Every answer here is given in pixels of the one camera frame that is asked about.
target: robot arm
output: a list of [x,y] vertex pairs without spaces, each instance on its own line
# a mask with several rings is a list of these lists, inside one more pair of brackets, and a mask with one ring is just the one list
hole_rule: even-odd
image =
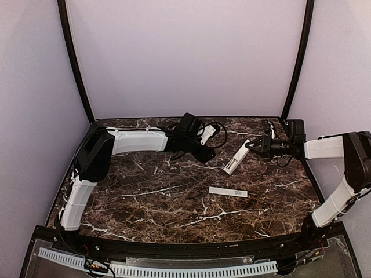
[[288,140],[274,138],[271,123],[267,135],[260,136],[246,145],[261,156],[291,155],[297,159],[343,158],[345,177],[324,204],[306,217],[301,229],[299,243],[309,246],[326,233],[328,227],[338,217],[344,215],[371,188],[371,134],[368,131],[327,136],[318,140],[305,141],[304,122],[285,122]]
[[59,213],[61,226],[66,231],[79,229],[89,196],[108,174],[112,155],[137,151],[189,152],[197,161],[206,163],[216,156],[214,148],[206,142],[219,131],[218,124],[206,125],[189,113],[171,128],[117,129],[94,122],[74,158],[77,176],[67,192],[67,204]]

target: black cable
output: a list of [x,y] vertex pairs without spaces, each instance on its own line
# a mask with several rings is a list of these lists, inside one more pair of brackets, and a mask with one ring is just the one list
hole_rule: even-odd
[[211,123],[208,123],[206,126],[211,126],[211,125],[219,125],[222,129],[223,129],[223,131],[224,131],[224,141],[223,141],[223,143],[221,143],[220,145],[217,145],[217,146],[215,146],[215,147],[210,147],[210,146],[207,146],[207,147],[209,147],[209,148],[211,148],[211,149],[219,149],[219,148],[221,148],[222,146],[224,146],[226,143],[227,143],[227,140],[228,140],[228,132],[227,132],[227,129],[226,129],[226,127],[222,124],[222,123],[219,123],[219,122],[211,122]]
[[182,139],[188,139],[192,142],[194,142],[195,138],[192,138],[188,135],[185,135],[183,133],[179,133],[179,132],[176,132],[174,130],[170,130],[170,129],[167,129],[165,127],[159,127],[160,129],[159,130],[150,130],[150,131],[162,131],[164,132],[167,136],[168,135],[171,135],[171,136],[175,136],[175,137],[179,137],[179,138],[182,138]]
[[293,269],[293,268],[295,268],[295,267],[288,268],[288,266],[291,266],[292,264],[297,263],[300,259],[306,257],[310,252],[313,252],[313,251],[316,250],[316,249],[317,249],[317,248],[314,248],[314,249],[312,249],[312,250],[309,250],[309,251],[306,252],[305,254],[303,254],[303,255],[301,255],[300,257],[298,257],[298,259],[296,259],[295,261],[293,261],[293,262],[291,262],[291,263],[289,263],[289,264],[287,264],[287,265],[285,265],[285,266],[279,268],[278,270],[287,270],[287,269]]
[[101,275],[95,275],[91,269],[89,269],[89,276],[93,278],[100,278]]
[[367,191],[365,194],[363,194],[362,196],[360,196],[358,199],[361,199],[361,198],[367,196],[367,195],[370,194],[370,193],[371,193],[371,189],[368,190],[368,191]]
[[182,158],[183,156],[185,156],[187,154],[187,152],[183,152],[181,155],[178,155],[178,156],[177,156],[177,154],[178,154],[178,152],[173,157],[170,158],[170,161],[174,161],[174,160]]
[[291,268],[280,268],[279,270],[293,270],[293,269],[296,269],[299,266],[304,265],[304,264],[305,264],[305,262],[303,261],[303,262],[301,262],[301,263],[299,263],[299,264],[297,264],[297,265],[295,265],[295,266],[293,266]]
[[111,273],[112,273],[112,276],[113,276],[113,278],[116,278],[116,274],[115,274],[115,272],[112,270],[112,268],[110,268],[108,265],[106,265],[105,263],[103,263],[103,262],[101,262],[101,261],[99,261],[99,260],[97,260],[97,259],[94,259],[93,257],[90,257],[90,256],[88,256],[88,255],[85,255],[85,254],[83,254],[83,253],[80,253],[80,252],[77,252],[77,251],[75,251],[75,250],[73,250],[67,243],[66,243],[66,241],[63,239],[63,237],[62,237],[62,232],[61,232],[61,227],[60,227],[60,218],[59,218],[59,224],[58,225],[56,225],[56,229],[57,229],[57,234],[58,234],[58,236],[59,236],[59,238],[61,239],[61,241],[63,242],[63,244],[67,247],[67,249],[69,249],[72,253],[74,253],[74,254],[77,254],[77,255],[81,255],[81,256],[83,256],[85,259],[91,259],[93,262],[98,262],[98,263],[100,263],[101,265],[103,265],[105,268],[107,268]]
[[204,122],[201,122],[201,125],[202,125],[202,133],[201,134],[197,134],[197,136],[203,136],[203,134],[205,133],[205,123]]
[[288,160],[284,165],[280,165],[279,162],[278,162],[278,158],[276,158],[276,163],[277,163],[278,167],[285,168],[285,167],[287,167],[287,166],[290,164],[290,162],[291,162],[291,160],[292,160],[293,158],[294,158],[294,156],[291,156],[291,157],[289,158],[289,160]]

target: small white bar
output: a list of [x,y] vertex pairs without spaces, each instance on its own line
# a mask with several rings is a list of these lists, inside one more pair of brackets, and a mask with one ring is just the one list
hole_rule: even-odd
[[226,189],[226,188],[218,188],[218,187],[209,187],[209,193],[211,194],[219,194],[219,195],[227,195],[227,196],[234,196],[234,197],[245,197],[247,198],[248,192],[243,190],[234,190],[234,189]]
[[231,175],[233,171],[237,168],[237,166],[243,161],[246,157],[248,152],[250,151],[245,145],[250,142],[250,140],[246,140],[237,153],[233,156],[233,158],[228,162],[228,164],[223,168],[223,170],[228,174]]

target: brown marble surface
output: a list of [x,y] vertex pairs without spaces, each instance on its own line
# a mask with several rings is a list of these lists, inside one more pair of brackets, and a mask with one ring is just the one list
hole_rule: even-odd
[[[106,126],[167,126],[175,118],[101,120]],[[192,155],[170,161],[171,153],[135,152],[112,157],[109,175],[94,189],[81,234],[156,243],[211,243],[298,232],[319,206],[300,162],[286,168],[249,153],[231,176],[222,168],[242,143],[263,132],[262,118],[203,118],[219,121],[228,142],[207,165]],[[274,119],[278,133],[281,125]],[[208,144],[223,140],[220,132]],[[63,203],[65,182],[49,227]],[[248,191],[248,198],[209,194],[209,186]]]

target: black metal frame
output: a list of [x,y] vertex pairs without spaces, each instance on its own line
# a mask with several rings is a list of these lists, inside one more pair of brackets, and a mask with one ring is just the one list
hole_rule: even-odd
[[[110,262],[122,261],[127,258],[153,258],[153,259],[215,259],[233,257],[254,257],[254,260],[270,259],[280,264],[286,264],[287,259],[294,259],[295,253],[302,249],[297,246],[287,246],[284,248],[273,248],[283,241],[290,241],[297,237],[299,233],[290,235],[270,237],[265,239],[244,240],[240,242],[227,243],[195,243],[195,244],[169,244],[169,243],[139,243],[126,242],[122,240],[101,239],[91,236],[77,235],[77,240],[84,242],[92,256]],[[357,278],[361,278],[361,272],[354,251],[345,227],[342,222],[332,226],[327,238],[343,235],[347,243]],[[36,226],[34,234],[27,249],[20,277],[24,277],[35,239],[42,239],[53,243],[53,247],[59,250],[69,251],[63,243],[58,240],[59,236],[54,229]]]
[[301,32],[299,49],[297,51],[297,57],[294,67],[294,72],[292,73],[291,83],[286,97],[285,106],[283,106],[283,111],[281,114],[282,120],[287,120],[292,101],[294,99],[296,86],[299,81],[301,67],[303,66],[305,51],[307,49],[307,43],[309,38],[309,31],[311,29],[312,15],[314,9],[314,0],[307,0],[307,6],[305,7],[303,30]]
[[85,87],[83,85],[82,75],[79,68],[79,64],[77,62],[77,56],[74,48],[74,42],[72,40],[70,22],[68,21],[68,14],[67,14],[67,7],[66,7],[66,0],[58,0],[58,9],[59,9],[59,16],[60,22],[63,29],[64,40],[66,42],[66,48],[68,52],[68,56],[70,58],[72,72],[74,73],[77,89],[80,94],[80,98],[82,101],[82,105],[85,110],[85,114],[88,117],[90,123],[95,121],[92,107],[90,106],[88,95],[86,94]]

